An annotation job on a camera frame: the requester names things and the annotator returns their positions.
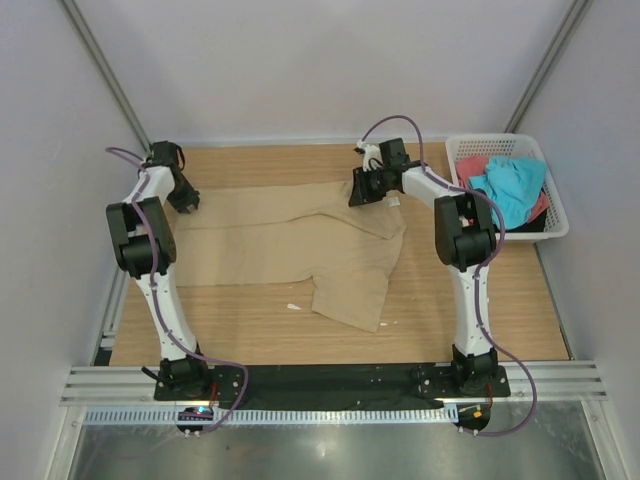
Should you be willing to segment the beige t shirt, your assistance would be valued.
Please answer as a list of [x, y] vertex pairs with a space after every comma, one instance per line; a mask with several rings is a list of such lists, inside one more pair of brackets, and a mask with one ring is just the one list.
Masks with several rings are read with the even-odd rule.
[[406, 223], [396, 198], [351, 207], [348, 181], [204, 190], [174, 223], [180, 287], [310, 279], [313, 312], [374, 333]]

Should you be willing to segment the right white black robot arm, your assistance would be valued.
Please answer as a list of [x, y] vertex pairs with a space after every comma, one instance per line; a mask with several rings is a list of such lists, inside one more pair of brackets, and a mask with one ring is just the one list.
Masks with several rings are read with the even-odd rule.
[[453, 378], [464, 395], [485, 393], [498, 373], [488, 308], [487, 261], [498, 246], [491, 206], [411, 160], [400, 138], [378, 145], [360, 140], [354, 151], [362, 157], [362, 165], [353, 170], [351, 207], [380, 202], [397, 191], [432, 209], [436, 253], [448, 268], [456, 305]]

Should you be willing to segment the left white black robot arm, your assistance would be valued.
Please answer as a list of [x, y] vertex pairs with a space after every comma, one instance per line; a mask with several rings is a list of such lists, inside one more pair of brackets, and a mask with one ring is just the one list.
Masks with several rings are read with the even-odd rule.
[[107, 152], [138, 171], [132, 192], [106, 207], [106, 219], [118, 267], [143, 293], [160, 342], [159, 371], [142, 371], [156, 381], [157, 400], [199, 399], [211, 380], [179, 299], [177, 246], [164, 210], [168, 204], [179, 214], [192, 213], [199, 207], [199, 192], [186, 179], [183, 150], [173, 142], [152, 144], [145, 158], [118, 147]]

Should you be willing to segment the white plastic laundry basket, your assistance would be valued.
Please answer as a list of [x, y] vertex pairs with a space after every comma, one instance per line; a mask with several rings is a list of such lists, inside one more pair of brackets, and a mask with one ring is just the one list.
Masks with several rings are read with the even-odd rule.
[[[560, 238], [569, 222], [538, 142], [523, 134], [466, 134], [445, 142], [453, 183], [493, 200], [506, 223], [508, 241]], [[547, 209], [543, 232], [507, 233]]]

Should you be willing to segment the black garment in basket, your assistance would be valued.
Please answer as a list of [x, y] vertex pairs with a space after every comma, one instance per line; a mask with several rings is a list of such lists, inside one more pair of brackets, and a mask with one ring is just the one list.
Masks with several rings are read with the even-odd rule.
[[544, 209], [531, 221], [524, 223], [523, 225], [507, 230], [507, 233], [538, 233], [543, 232], [546, 225], [547, 209]]

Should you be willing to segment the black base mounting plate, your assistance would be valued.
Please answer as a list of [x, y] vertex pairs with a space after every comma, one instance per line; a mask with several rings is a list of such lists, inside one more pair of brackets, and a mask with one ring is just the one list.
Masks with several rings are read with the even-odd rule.
[[437, 409], [446, 399], [511, 394], [504, 368], [464, 389], [447, 363], [253, 365], [245, 391], [243, 372], [230, 366], [211, 367], [206, 375], [181, 384], [146, 367], [142, 371], [156, 381], [157, 401], [202, 401], [227, 409], [239, 400], [240, 410], [422, 410]]

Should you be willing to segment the left aluminium corner post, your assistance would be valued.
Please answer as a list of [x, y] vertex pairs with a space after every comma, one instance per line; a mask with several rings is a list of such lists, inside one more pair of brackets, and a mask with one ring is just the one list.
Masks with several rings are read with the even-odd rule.
[[83, 46], [89, 59], [102, 78], [107, 90], [123, 115], [134, 137], [141, 145], [142, 149], [147, 152], [151, 145], [149, 136], [142, 126], [132, 104], [124, 92], [115, 72], [103, 52], [103, 49], [96, 39], [77, 2], [74, 0], [60, 0], [58, 1], [58, 5], [67, 17], [68, 22], [80, 41], [80, 44]]

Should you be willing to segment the aluminium corner post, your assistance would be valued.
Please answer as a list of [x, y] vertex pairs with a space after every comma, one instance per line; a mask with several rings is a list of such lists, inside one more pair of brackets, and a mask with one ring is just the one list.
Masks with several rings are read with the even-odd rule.
[[60, 0], [58, 1], [58, 5], [67, 17], [68, 22], [80, 41], [80, 44], [83, 46], [89, 59], [102, 78], [107, 90], [123, 115], [134, 137], [141, 145], [142, 149], [147, 152], [151, 145], [149, 136], [142, 126], [132, 104], [124, 92], [115, 72], [103, 52], [103, 49], [96, 39], [77, 2], [74, 0]]
[[506, 123], [505, 133], [516, 133], [518, 131], [593, 3], [593, 0], [573, 0], [570, 2], [566, 13], [551, 37], [543, 56], [534, 69], [524, 92]]

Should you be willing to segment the right aluminium corner post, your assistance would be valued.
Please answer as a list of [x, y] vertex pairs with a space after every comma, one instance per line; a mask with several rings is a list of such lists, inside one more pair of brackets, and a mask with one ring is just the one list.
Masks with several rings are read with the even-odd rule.
[[505, 133], [516, 133], [518, 131], [593, 3], [593, 0], [573, 0], [570, 2], [566, 13], [551, 37], [543, 56], [534, 69], [524, 92], [506, 123]]

